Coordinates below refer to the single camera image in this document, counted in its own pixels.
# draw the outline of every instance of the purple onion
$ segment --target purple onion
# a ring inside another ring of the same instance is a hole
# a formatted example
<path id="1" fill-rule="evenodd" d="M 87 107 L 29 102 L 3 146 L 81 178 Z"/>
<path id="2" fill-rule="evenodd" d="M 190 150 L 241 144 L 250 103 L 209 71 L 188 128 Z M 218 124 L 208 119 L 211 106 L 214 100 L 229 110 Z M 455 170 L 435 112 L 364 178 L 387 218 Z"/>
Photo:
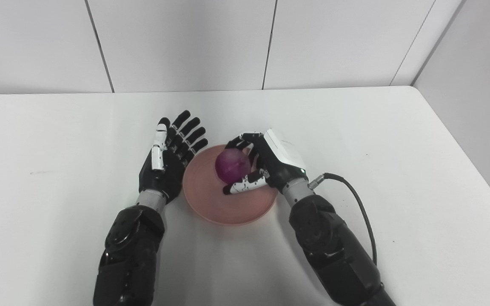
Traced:
<path id="1" fill-rule="evenodd" d="M 225 149 L 214 162 L 218 178 L 226 184 L 233 184 L 251 172 L 249 157 L 238 149 Z"/>

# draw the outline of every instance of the robotic arm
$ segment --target robotic arm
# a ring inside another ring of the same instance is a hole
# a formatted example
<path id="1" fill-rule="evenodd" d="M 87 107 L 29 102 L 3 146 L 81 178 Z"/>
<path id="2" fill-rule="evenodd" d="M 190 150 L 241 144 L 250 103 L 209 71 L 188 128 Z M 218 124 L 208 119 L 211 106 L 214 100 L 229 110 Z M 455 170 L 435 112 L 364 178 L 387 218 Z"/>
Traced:
<path id="1" fill-rule="evenodd" d="M 332 300 L 344 306 L 395 306 L 381 283 L 375 254 L 372 260 L 332 204 L 313 191 L 325 178 L 342 181 L 362 209 L 350 184 L 332 174 L 309 183 L 301 157 L 274 130 L 241 134 L 226 148 L 249 145 L 253 146 L 249 159 L 256 159 L 257 170 L 241 182 L 225 186 L 223 192 L 244 192 L 265 184 L 277 188 L 292 207 L 289 222 L 298 243 Z"/>
<path id="2" fill-rule="evenodd" d="M 94 306 L 150 306 L 154 297 L 156 255 L 165 232 L 161 213 L 179 195 L 185 167 L 205 147 L 204 128 L 188 110 L 169 125 L 162 118 L 154 145 L 140 171 L 140 195 L 136 205 L 118 213 L 105 239 Z"/>

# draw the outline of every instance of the pink bowl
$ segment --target pink bowl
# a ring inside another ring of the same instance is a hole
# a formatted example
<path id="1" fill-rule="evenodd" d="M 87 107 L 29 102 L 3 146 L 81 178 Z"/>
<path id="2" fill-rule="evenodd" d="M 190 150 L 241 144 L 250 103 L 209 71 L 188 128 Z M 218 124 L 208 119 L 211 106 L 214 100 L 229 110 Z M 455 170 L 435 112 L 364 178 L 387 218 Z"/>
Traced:
<path id="1" fill-rule="evenodd" d="M 264 186 L 244 193 L 225 195 L 215 171 L 215 160 L 224 150 L 217 145 L 202 151 L 188 165 L 183 178 L 185 198 L 204 219 L 219 225 L 243 225 L 265 215 L 272 207 L 277 190 Z"/>

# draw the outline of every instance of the white wall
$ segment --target white wall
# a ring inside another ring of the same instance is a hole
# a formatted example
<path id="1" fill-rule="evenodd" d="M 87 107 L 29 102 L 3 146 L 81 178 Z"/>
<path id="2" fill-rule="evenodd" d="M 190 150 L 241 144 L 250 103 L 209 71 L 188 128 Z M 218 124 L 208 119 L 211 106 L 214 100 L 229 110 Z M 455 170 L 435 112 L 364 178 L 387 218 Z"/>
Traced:
<path id="1" fill-rule="evenodd" d="M 274 1 L 90 0 L 116 92 L 260 89 Z"/>
<path id="2" fill-rule="evenodd" d="M 460 0 L 279 0 L 266 89 L 410 85 Z"/>
<path id="3" fill-rule="evenodd" d="M 84 0 L 0 0 L 0 94 L 107 91 Z"/>
<path id="4" fill-rule="evenodd" d="M 212 91 L 408 85 L 459 1 L 89 3 L 115 91 Z M 84 0 L 0 0 L 0 93 L 93 91 L 111 87 Z"/>
<path id="5" fill-rule="evenodd" d="M 460 0 L 90 0 L 115 91 L 410 85 Z"/>
<path id="6" fill-rule="evenodd" d="M 490 0 L 467 0 L 416 87 L 490 184 Z"/>

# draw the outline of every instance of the tabletop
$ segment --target tabletop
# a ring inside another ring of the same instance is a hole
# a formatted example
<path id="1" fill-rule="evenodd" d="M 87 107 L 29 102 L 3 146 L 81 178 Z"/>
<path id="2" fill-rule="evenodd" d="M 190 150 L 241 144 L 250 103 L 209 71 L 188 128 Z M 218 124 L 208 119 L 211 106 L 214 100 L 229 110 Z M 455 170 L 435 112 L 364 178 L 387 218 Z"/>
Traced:
<path id="1" fill-rule="evenodd" d="M 210 145 L 277 128 L 310 176 L 357 190 L 398 305 L 490 305 L 490 188 L 412 87 L 0 95 L 0 305 L 90 305 L 103 241 L 138 196 L 159 118 L 188 109 Z M 352 194 L 328 199 L 370 252 Z M 261 219 L 220 227 L 183 195 L 164 211 L 155 304 L 333 305 L 281 196 Z"/>

